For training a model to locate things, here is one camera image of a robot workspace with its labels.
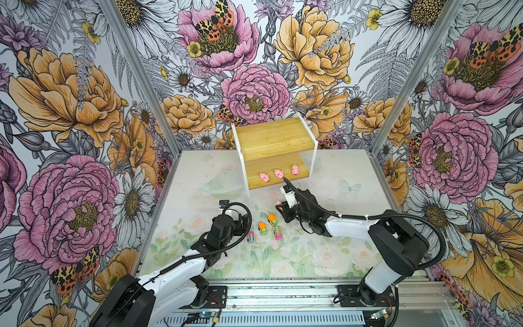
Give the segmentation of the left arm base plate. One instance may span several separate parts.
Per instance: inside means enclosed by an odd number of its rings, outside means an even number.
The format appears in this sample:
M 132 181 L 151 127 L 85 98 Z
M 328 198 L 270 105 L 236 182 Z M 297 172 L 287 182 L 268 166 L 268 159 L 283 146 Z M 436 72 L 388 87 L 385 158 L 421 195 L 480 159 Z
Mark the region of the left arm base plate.
M 209 286 L 207 293 L 199 292 L 195 301 L 182 309 L 225 309 L 227 303 L 227 286 Z

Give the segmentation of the green orange mixer truck toy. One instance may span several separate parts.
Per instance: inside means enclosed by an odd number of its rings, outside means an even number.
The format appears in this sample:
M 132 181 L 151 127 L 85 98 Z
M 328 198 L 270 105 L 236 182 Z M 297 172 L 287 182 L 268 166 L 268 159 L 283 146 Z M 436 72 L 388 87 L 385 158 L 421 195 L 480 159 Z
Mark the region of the green orange mixer truck toy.
M 260 231 L 261 235 L 266 235 L 268 233 L 266 224 L 264 222 L 260 222 L 258 224 L 258 230 Z
M 274 214 L 268 215 L 268 221 L 271 223 L 272 226 L 276 226 L 278 224 L 278 221 L 276 219 L 276 216 Z

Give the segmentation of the pink green toy truck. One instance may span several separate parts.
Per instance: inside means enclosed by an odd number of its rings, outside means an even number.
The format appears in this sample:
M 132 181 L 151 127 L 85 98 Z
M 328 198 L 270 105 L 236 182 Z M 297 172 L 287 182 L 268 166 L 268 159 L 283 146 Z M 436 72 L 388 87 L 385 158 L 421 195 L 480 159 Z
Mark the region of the pink green toy truck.
M 283 235 L 282 235 L 282 232 L 281 232 L 281 228 L 279 226 L 275 226 L 274 227 L 274 234 L 275 234 L 275 240 L 276 241 L 282 241 L 283 240 Z

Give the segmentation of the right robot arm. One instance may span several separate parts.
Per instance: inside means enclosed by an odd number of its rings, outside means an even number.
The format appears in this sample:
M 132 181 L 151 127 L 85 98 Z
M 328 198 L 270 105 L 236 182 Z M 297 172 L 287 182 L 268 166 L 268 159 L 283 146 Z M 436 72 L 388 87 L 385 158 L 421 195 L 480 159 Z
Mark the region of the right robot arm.
M 381 261 L 370 269 L 350 296 L 363 305 L 373 306 L 390 286 L 410 277 L 421 268 L 429 248 L 428 240 L 402 215 L 387 210 L 381 215 L 341 215 L 320 207 L 308 190 L 281 188 L 285 196 L 276 204 L 285 222 L 306 224 L 307 232 L 322 237 L 359 238 L 372 242 Z

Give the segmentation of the bamboo two-tier shelf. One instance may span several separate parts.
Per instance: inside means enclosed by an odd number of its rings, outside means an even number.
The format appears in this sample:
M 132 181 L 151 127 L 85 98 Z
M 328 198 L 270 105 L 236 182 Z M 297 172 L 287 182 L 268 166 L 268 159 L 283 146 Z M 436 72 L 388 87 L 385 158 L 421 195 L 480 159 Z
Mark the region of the bamboo two-tier shelf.
M 257 125 L 232 125 L 232 131 L 247 194 L 280 184 L 284 178 L 295 181 L 312 176 L 318 141 L 301 115 Z M 300 169 L 298 176 L 291 173 L 294 164 Z M 285 177 L 275 177 L 275 169 L 282 170 Z M 268 183 L 260 179 L 261 172 L 270 176 Z

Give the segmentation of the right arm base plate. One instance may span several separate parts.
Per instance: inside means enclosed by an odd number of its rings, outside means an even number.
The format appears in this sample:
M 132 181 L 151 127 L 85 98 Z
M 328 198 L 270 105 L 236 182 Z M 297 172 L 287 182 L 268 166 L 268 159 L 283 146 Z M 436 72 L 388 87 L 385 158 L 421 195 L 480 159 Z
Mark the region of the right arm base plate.
M 396 305 L 396 297 L 391 287 L 381 294 L 363 284 L 358 286 L 339 285 L 336 290 L 337 294 L 333 298 L 333 303 L 342 307 L 394 307 Z

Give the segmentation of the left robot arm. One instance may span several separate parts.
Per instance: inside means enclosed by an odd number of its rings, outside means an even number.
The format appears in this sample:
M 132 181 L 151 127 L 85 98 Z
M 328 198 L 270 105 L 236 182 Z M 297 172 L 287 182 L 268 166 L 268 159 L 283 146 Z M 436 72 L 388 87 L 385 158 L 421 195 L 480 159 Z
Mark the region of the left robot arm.
M 250 210 L 231 203 L 179 259 L 146 275 L 120 278 L 89 325 L 153 326 L 176 309 L 202 306 L 208 293 L 202 274 L 246 239 L 251 226 Z

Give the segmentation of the aluminium front rail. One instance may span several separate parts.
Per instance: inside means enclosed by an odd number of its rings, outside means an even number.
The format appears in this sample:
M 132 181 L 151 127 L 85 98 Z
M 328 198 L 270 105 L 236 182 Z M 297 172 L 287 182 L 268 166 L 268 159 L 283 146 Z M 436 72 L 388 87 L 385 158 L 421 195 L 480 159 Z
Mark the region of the aluminium front rail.
M 209 286 L 227 286 L 224 311 L 373 310 L 379 307 L 342 307 L 333 303 L 339 285 L 358 285 L 356 279 L 215 280 Z M 454 309 L 450 291 L 442 282 L 415 277 L 391 286 L 396 305 L 404 310 Z

